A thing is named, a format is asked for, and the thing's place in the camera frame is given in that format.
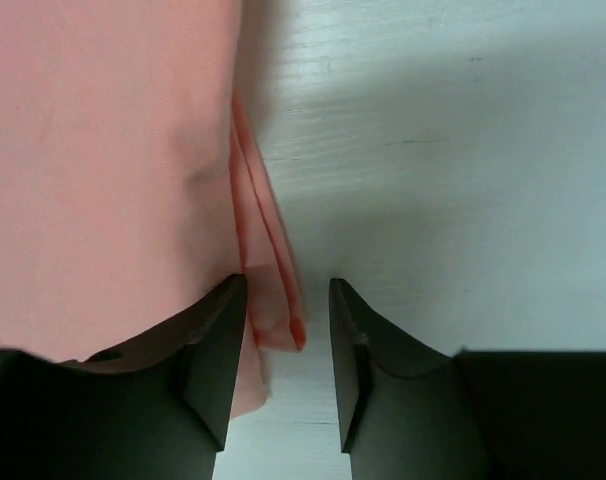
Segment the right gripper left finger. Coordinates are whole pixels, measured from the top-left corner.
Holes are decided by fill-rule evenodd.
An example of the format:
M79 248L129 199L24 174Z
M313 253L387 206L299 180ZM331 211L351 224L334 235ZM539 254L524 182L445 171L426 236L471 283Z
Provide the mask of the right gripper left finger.
M86 361L61 365L95 375L133 375L174 360L170 391L224 449L244 335L247 280L234 274L196 304Z

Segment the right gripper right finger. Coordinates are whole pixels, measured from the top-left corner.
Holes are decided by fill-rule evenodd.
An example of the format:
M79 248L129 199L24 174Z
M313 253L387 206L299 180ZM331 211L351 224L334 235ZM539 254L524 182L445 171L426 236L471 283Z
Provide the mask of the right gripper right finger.
M443 355L377 313L346 280L329 285L344 453L452 453L458 379Z

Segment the pink t-shirt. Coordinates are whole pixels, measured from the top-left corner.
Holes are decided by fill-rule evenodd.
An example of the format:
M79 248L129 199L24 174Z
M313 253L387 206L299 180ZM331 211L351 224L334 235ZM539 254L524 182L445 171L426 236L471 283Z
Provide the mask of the pink t-shirt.
M305 344L239 1L0 1L0 348L83 361L248 282L234 415Z

